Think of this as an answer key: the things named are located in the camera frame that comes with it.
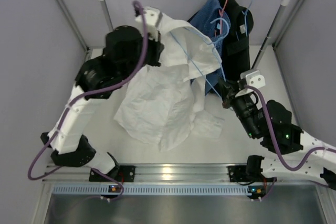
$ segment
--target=white garment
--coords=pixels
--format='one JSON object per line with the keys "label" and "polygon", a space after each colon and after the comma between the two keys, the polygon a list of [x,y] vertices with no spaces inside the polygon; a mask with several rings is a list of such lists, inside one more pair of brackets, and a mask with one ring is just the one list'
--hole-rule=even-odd
{"label": "white garment", "polygon": [[[133,138],[158,144],[160,151],[169,151],[189,136],[197,113],[204,110],[205,78],[188,60],[184,50],[203,75],[214,72],[220,65],[212,52],[214,46],[203,41],[209,44],[211,40],[191,32],[193,29],[201,34],[188,22],[163,14],[158,29],[164,45],[161,66],[145,66],[135,75],[114,119]],[[220,58],[217,50],[214,53]],[[207,112],[201,114],[197,124],[209,130],[202,130],[200,134],[218,138],[222,124]]]}

